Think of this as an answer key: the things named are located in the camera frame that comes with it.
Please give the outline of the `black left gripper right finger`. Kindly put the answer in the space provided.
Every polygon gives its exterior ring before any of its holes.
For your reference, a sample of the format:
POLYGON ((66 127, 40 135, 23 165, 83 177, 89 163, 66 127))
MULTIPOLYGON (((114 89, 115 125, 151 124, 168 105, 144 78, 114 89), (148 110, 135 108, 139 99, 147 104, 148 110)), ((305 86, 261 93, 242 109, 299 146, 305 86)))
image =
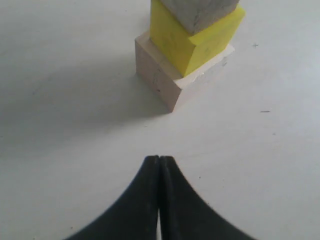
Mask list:
POLYGON ((163 240, 253 239, 197 194, 172 156, 160 157, 159 214, 163 240))

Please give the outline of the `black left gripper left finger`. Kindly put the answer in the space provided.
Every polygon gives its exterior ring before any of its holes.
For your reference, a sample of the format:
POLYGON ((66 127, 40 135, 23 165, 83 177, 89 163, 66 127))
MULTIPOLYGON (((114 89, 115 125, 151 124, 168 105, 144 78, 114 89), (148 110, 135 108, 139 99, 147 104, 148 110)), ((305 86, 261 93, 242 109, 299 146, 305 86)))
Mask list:
POLYGON ((147 156, 122 195, 69 240, 155 240, 160 157, 147 156))

